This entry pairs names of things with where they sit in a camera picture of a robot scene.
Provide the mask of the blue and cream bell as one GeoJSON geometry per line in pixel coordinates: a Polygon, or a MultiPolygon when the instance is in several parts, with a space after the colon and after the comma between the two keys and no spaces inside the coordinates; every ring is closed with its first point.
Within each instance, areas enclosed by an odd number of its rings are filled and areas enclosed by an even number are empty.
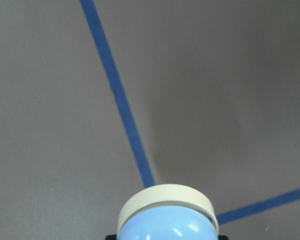
{"type": "Polygon", "coordinates": [[[219,224],[211,201],[180,184],[160,184],[133,195],[122,207],[119,240],[217,240],[219,224]]]}

